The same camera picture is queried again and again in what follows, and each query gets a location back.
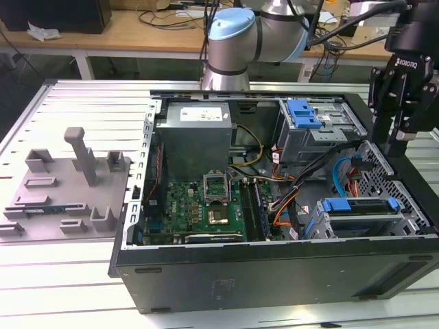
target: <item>black cable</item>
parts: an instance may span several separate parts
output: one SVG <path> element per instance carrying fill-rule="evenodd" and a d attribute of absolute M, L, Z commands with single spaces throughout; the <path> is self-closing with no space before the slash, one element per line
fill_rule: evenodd
<path fill-rule="evenodd" d="M 357 23 L 359 23 L 361 21 L 369 19 L 370 17 L 372 17 L 374 15 L 377 15 L 377 14 L 380 14 L 382 12 L 387 12 L 389 10 L 395 10 L 395 9 L 403 10 L 403 9 L 405 9 L 406 5 L 407 5 L 407 2 L 405 0 L 393 0 L 393 1 L 387 2 L 387 3 L 380 3 L 379 5 L 376 5 L 371 10 L 365 12 L 364 14 L 361 14 L 359 16 L 356 16 L 356 17 L 350 19 L 345 24 L 337 27 L 336 29 L 333 29 L 332 31 L 330 31 L 327 34 L 325 34 L 324 36 L 321 36 L 318 39 L 310 40 L 309 42 L 307 42 L 307 45 L 308 46 L 319 45 L 320 43 L 323 43 L 324 41 L 332 38 L 333 36 L 336 36 L 337 34 L 339 34 L 341 31 L 343 31 L 347 27 L 355 25 L 355 24 L 357 24 Z"/>
<path fill-rule="evenodd" d="M 40 72 L 38 72 L 38 70 L 37 69 L 35 69 L 34 68 L 34 65 L 32 65 L 32 64 L 30 64 L 30 62 L 29 62 L 29 60 L 27 60 L 27 58 L 9 41 L 9 39 L 8 38 L 6 38 L 6 36 L 5 36 L 5 34 L 3 33 L 3 31 L 0 29 L 0 34 L 1 34 L 1 36 L 3 36 L 3 39 L 5 39 L 5 41 L 9 44 L 9 46 L 11 46 L 12 48 L 13 48 L 13 50 L 15 50 L 16 51 L 16 53 L 17 54 L 19 54 L 20 55 L 20 57 L 22 58 L 22 59 L 24 59 L 25 61 L 26 61 L 26 63 L 32 68 L 32 70 L 34 70 L 35 71 L 35 73 L 41 78 L 41 79 L 43 79 L 43 80 L 45 80 L 45 78 L 44 78 L 44 76 L 40 73 Z"/>
<path fill-rule="evenodd" d="M 204 39 L 200 50 L 200 65 L 198 65 L 198 79 L 200 79 L 200 71 L 202 71 L 202 64 L 203 64 L 203 54 L 204 54 L 204 62 L 207 61 L 207 46 L 209 44 L 209 32 L 212 27 L 213 18 L 215 17 L 215 14 L 217 12 L 218 7 L 220 6 L 220 0 L 217 0 L 216 2 L 212 2 L 211 11 L 209 12 L 209 15 L 207 15 L 207 8 L 208 8 L 208 0 L 204 2 Z"/>
<path fill-rule="evenodd" d="M 327 52 L 327 49 L 324 48 L 324 49 L 323 49 L 322 57 L 320 57 L 320 61 L 319 61 L 319 63 L 316 65 L 316 67 L 314 67 L 314 70 L 313 70 L 313 72 L 311 73 L 311 76 L 309 77 L 309 81 L 311 81 L 311 79 L 314 77 L 314 75 L 317 74 L 317 70 L 319 69 L 320 65 L 322 64 L 322 62 L 323 62 L 323 58 L 325 57 L 326 52 Z"/>
<path fill-rule="evenodd" d="M 295 16 L 299 16 L 299 14 L 297 13 L 297 11 L 294 9 L 294 6 L 293 6 L 293 4 L 291 3 L 291 0 L 287 0 L 287 2 L 288 2 L 288 6 L 289 6 L 289 8 L 291 9 L 291 11 L 293 12 L 293 14 L 294 14 Z M 305 24 L 304 20 L 305 20 L 305 18 L 302 17 L 301 19 L 299 19 L 299 23 L 302 25 L 302 27 L 305 29 L 305 31 L 308 32 L 308 31 L 309 31 L 309 27 L 307 27 L 307 25 Z"/>
<path fill-rule="evenodd" d="M 334 49 L 337 49 L 337 50 L 355 50 L 355 49 L 359 49 L 359 48 L 362 48 L 362 47 L 365 47 L 365 46 L 368 46 L 368 45 L 371 45 L 372 43 L 376 43 L 376 42 L 378 42 L 378 41 L 381 41 L 381 40 L 384 40 L 384 39 L 386 39 L 388 37 L 388 34 L 385 34 L 385 35 L 383 35 L 383 36 L 379 36 L 379 37 L 377 37 L 377 38 L 375 38 L 375 39 L 371 39 L 371 40 L 369 40 L 369 41 L 366 41 L 366 42 L 363 42 L 363 43 L 360 43 L 359 45 L 353 45 L 353 46 L 346 46 L 346 47 L 338 47 L 338 46 L 336 46 L 336 47 L 334 47 Z"/>
<path fill-rule="evenodd" d="M 197 21 L 197 20 L 199 20 L 199 19 L 202 19 L 202 17 L 198 17 L 198 18 L 196 18 L 196 19 L 188 19 L 187 21 L 178 22 L 178 23 L 171 23 L 171 24 L 154 24 L 154 23 L 151 23 L 151 22 L 145 21 L 145 20 L 143 19 L 142 16 L 145 15 L 145 14 L 148 14 L 148 13 L 150 13 L 150 11 L 142 12 L 142 13 L 139 15 L 139 21 L 142 22 L 142 23 L 144 23 L 144 24 L 146 24 L 146 25 L 150 25 L 150 26 L 152 26 L 152 27 L 158 27 L 158 28 L 161 28 L 161 27 L 173 27 L 173 26 L 182 25 L 182 24 L 185 24 L 185 23 L 190 23 L 190 22 L 194 22 L 194 21 Z"/>
<path fill-rule="evenodd" d="M 311 24 L 309 25 L 309 33 L 307 37 L 307 45 L 314 39 L 314 34 L 316 32 L 316 27 L 318 24 L 318 19 L 320 18 L 320 12 L 322 11 L 324 0 L 320 0 L 320 2 L 317 5 L 316 12 L 314 13 L 313 19 L 311 21 Z"/>
<path fill-rule="evenodd" d="M 286 202 L 295 192 L 297 192 L 297 190 L 300 188 L 300 186 L 302 186 L 302 184 L 305 183 L 305 180 L 307 178 L 311 177 L 311 175 L 313 173 L 315 173 L 317 170 L 323 168 L 332 159 L 332 157 L 336 153 L 338 153 L 344 149 L 357 148 L 363 142 L 364 142 L 363 140 L 355 140 L 355 141 L 336 145 L 335 147 L 328 149 L 326 152 L 324 152 L 322 155 L 318 156 L 316 159 L 312 160 L 296 176 L 296 179 L 292 182 L 291 191 L 282 197 L 280 202 L 276 204 L 276 207 L 284 204 L 284 202 Z"/>

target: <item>cpu socket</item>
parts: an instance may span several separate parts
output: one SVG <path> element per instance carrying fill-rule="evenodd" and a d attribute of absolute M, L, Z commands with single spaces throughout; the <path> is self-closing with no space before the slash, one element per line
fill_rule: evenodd
<path fill-rule="evenodd" d="M 228 206 L 207 207 L 207 221 L 209 225 L 227 225 Z"/>

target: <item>black computer case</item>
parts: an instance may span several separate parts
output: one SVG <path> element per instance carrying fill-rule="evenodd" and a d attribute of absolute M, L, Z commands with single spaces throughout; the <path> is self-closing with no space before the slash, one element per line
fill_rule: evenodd
<path fill-rule="evenodd" d="M 361 98 L 343 97 L 371 130 Z M 437 226 L 437 195 L 405 156 L 387 161 Z M 111 266 L 140 313 L 382 300 L 439 267 L 436 239 L 119 250 L 120 234 Z"/>
<path fill-rule="evenodd" d="M 100 34 L 110 22 L 109 0 L 0 0 L 0 19 L 10 31 L 26 31 L 27 22 L 43 29 Z"/>

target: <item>green circuit board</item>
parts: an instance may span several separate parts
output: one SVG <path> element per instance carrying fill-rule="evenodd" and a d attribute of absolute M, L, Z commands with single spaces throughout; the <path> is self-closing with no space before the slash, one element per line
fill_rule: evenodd
<path fill-rule="evenodd" d="M 225 207 L 228 223 L 211 225 L 208 222 L 208 206 L 204 202 L 202 182 L 174 182 L 167 190 L 164 232 L 173 234 L 231 233 L 242 234 L 245 239 L 244 218 L 238 184 L 231 185 L 231 201 Z"/>

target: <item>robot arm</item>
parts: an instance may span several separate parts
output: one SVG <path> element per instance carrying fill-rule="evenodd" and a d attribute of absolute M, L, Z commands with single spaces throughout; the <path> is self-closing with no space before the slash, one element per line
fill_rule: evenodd
<path fill-rule="evenodd" d="M 305 49 L 307 32 L 300 20 L 304 10 L 286 0 L 270 0 L 261 16 L 252 10 L 231 8 L 215 15 L 209 33 L 209 61 L 202 80 L 204 90 L 248 90 L 250 62 L 292 62 Z"/>
<path fill-rule="evenodd" d="M 370 139 L 387 143 L 389 156 L 402 156 L 418 132 L 430 132 L 439 125 L 438 87 L 431 82 L 439 56 L 438 13 L 437 0 L 408 1 L 385 43 L 385 50 L 394 55 L 386 68 L 372 70 L 368 105 L 374 127 Z"/>
<path fill-rule="evenodd" d="M 307 45 L 324 42 L 336 50 L 328 40 L 355 23 L 394 25 L 385 43 L 385 49 L 394 55 L 386 68 L 373 68 L 370 77 L 368 105 L 374 115 L 370 140 L 387 143 L 387 155 L 402 156 L 418 132 L 429 132 L 439 125 L 438 87 L 431 83 L 439 56 L 435 37 L 439 32 L 439 0 L 356 1 L 347 24 L 315 38 L 314 23 L 322 4 L 320 0 L 311 27 L 294 0 L 269 0 L 258 18 L 242 8 L 219 12 L 209 33 L 209 62 L 202 89 L 248 90 L 249 62 L 292 62 Z"/>

